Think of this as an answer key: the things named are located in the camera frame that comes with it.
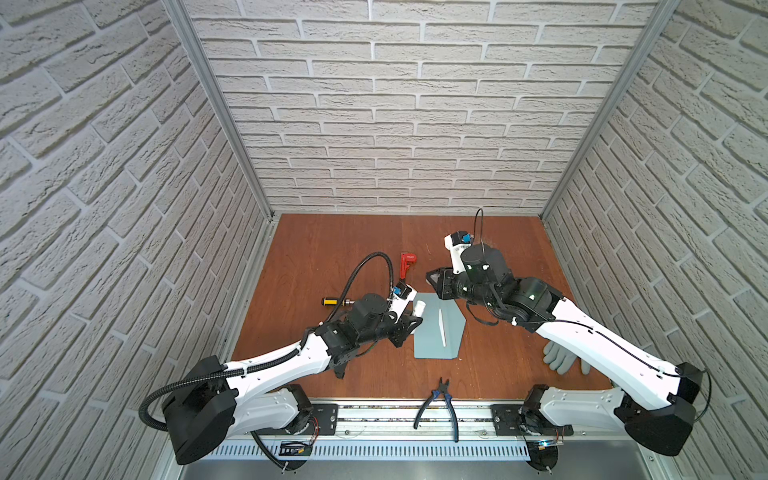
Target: work glove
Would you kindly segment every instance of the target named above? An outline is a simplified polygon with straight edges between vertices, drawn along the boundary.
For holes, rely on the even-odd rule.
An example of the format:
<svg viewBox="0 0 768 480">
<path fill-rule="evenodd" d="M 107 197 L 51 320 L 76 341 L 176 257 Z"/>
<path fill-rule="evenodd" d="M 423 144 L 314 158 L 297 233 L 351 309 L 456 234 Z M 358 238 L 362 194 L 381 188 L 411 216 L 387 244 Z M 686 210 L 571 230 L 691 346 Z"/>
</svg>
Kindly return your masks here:
<svg viewBox="0 0 768 480">
<path fill-rule="evenodd" d="M 544 363 L 548 364 L 550 369 L 557 370 L 560 375 L 570 370 L 575 361 L 575 353 L 555 342 L 550 341 L 544 347 Z M 587 375 L 590 368 L 589 363 L 581 359 L 581 373 Z"/>
</svg>

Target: white brick wall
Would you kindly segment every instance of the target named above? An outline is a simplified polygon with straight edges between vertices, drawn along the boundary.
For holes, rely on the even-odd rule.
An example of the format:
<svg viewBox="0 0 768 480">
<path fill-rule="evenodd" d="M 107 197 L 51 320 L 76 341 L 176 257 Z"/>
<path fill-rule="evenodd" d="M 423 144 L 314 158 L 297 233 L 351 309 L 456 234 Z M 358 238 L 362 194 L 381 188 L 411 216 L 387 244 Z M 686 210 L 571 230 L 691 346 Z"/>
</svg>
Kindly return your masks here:
<svg viewBox="0 0 768 480">
<path fill-rule="evenodd" d="M 683 0 L 546 222 L 590 314 L 712 372 L 686 478 L 768 475 L 766 15 Z"/>
<path fill-rule="evenodd" d="M 263 218 L 162 2 L 0 26 L 0 478 L 148 478 L 138 403 L 217 348 Z"/>
<path fill-rule="evenodd" d="M 490 214 L 540 212 L 654 7 L 186 2 L 276 210 Z"/>
</svg>

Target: brown wooden surface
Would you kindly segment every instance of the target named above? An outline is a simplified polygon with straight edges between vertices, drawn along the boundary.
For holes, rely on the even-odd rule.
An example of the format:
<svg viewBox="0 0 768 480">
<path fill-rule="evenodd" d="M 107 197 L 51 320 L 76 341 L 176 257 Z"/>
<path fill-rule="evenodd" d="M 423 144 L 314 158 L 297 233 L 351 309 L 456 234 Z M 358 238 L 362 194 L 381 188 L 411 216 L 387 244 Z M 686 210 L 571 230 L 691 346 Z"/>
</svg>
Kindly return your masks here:
<svg viewBox="0 0 768 480">
<path fill-rule="evenodd" d="M 324 296 L 338 296 L 357 263 L 381 250 L 399 275 L 400 253 L 416 254 L 407 281 L 432 292 L 426 272 L 450 266 L 443 237 L 457 230 L 472 232 L 472 217 L 379 215 L 283 215 L 266 259 L 233 359 L 261 355 L 301 338 L 304 329 L 325 319 Z M 504 254 L 515 276 L 536 276 L 573 298 L 555 259 L 541 221 L 536 217 L 486 217 L 484 240 Z M 386 264 L 371 260 L 357 276 L 349 298 L 374 292 L 385 295 Z M 578 362 L 565 375 L 542 362 L 547 340 L 521 327 L 477 323 L 467 317 L 457 359 L 414 359 L 413 339 L 396 349 L 382 341 L 368 355 L 354 359 L 344 380 L 332 370 L 298 380 L 310 397 L 422 398 L 451 379 L 457 399 L 523 399 L 536 383 L 563 389 L 610 388 L 592 369 L 581 374 Z M 475 312 L 488 319 L 487 312 Z"/>
</svg>

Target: pliers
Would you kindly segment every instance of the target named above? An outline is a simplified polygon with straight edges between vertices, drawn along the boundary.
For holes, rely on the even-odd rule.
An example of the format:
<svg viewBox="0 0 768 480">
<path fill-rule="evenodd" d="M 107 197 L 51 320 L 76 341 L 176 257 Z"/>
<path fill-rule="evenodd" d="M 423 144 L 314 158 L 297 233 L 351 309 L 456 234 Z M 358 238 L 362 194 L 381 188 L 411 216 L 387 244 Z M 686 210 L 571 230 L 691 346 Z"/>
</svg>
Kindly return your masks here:
<svg viewBox="0 0 768 480">
<path fill-rule="evenodd" d="M 432 403 L 432 400 L 437 399 L 440 394 L 442 394 L 443 398 L 445 398 L 445 406 L 448 407 L 448 411 L 451 413 L 451 423 L 453 424 L 453 441 L 458 442 L 458 420 L 456 418 L 456 411 L 453 409 L 453 404 L 451 404 L 451 399 L 453 396 L 448 393 L 448 385 L 450 382 L 451 380 L 446 380 L 445 383 L 443 383 L 442 377 L 440 377 L 440 383 L 438 384 L 437 390 L 432 390 L 432 396 L 424 401 L 422 408 L 419 409 L 419 413 L 416 414 L 416 420 L 413 421 L 413 429 L 416 430 L 419 428 L 419 420 L 422 419 L 424 411 L 427 410 L 427 407 L 430 403 Z"/>
</svg>

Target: ventilated metal panel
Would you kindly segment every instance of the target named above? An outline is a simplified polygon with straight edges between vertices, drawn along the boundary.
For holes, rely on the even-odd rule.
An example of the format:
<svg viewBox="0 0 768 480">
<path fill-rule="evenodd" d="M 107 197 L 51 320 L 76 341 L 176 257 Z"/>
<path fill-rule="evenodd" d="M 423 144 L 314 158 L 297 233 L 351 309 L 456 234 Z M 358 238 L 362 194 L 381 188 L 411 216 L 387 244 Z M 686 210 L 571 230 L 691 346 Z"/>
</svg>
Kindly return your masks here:
<svg viewBox="0 0 768 480">
<path fill-rule="evenodd" d="M 277 456 L 280 442 L 267 440 L 264 444 Z M 224 440 L 203 460 L 248 460 L 265 458 L 251 440 Z M 304 460 L 307 457 L 279 457 L 285 460 Z M 318 440 L 312 460 L 441 460 L 463 462 L 510 462 L 529 460 L 522 440 Z"/>
</svg>

